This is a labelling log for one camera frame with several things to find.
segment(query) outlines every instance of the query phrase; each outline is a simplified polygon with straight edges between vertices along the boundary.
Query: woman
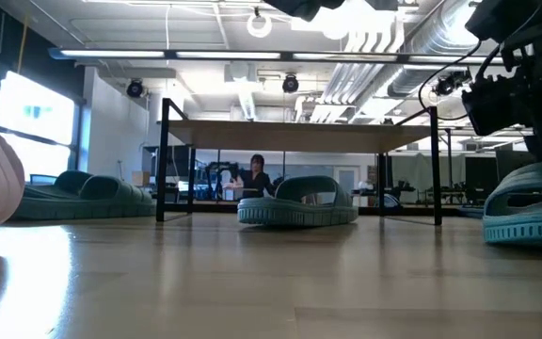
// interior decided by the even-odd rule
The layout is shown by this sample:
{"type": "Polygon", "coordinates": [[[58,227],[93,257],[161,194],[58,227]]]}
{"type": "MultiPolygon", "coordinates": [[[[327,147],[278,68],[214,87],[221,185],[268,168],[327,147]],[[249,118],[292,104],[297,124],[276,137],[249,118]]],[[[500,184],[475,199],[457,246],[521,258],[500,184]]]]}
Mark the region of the woman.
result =
{"type": "Polygon", "coordinates": [[[250,159],[250,170],[240,170],[238,177],[233,178],[238,187],[243,187],[244,194],[242,198],[262,198],[263,190],[267,190],[269,195],[275,195],[275,188],[271,185],[271,179],[263,171],[264,158],[260,154],[252,155],[250,159]]]}

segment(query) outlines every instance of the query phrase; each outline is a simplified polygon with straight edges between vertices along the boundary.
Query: ceiling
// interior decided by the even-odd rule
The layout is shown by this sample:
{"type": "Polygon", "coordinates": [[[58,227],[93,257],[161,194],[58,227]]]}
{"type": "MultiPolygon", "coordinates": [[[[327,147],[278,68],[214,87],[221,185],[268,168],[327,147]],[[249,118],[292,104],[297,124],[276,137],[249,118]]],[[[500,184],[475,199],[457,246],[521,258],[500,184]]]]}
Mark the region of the ceiling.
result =
{"type": "MultiPolygon", "coordinates": [[[[403,16],[405,35],[439,0],[417,2],[419,9],[403,16]]],[[[83,0],[1,0],[0,6],[21,21],[27,17],[31,28],[66,48],[342,51],[346,45],[346,39],[331,40],[321,32],[294,31],[287,22],[289,18],[271,8],[262,9],[275,16],[270,34],[255,38],[247,31],[249,8],[221,7],[217,20],[212,8],[128,6],[83,0]]],[[[492,46],[484,46],[480,53],[485,54],[490,49],[492,46]]],[[[199,104],[196,114],[205,116],[206,112],[229,111],[231,106],[239,105],[238,95],[224,87],[225,62],[127,60],[97,65],[101,75],[112,79],[119,88],[130,80],[128,70],[174,69],[199,104]]],[[[300,94],[321,93],[335,68],[333,64],[277,62],[257,62],[254,66],[257,78],[263,81],[263,89],[253,95],[256,105],[292,108],[299,95],[282,92],[286,73],[297,74],[300,94]]],[[[167,80],[158,77],[144,83],[152,88],[164,88],[167,80]]],[[[416,100],[405,100],[398,107],[398,115],[390,113],[388,116],[398,120],[420,109],[416,100]]],[[[442,116],[465,113],[457,97],[441,100],[438,109],[442,116]]]]}

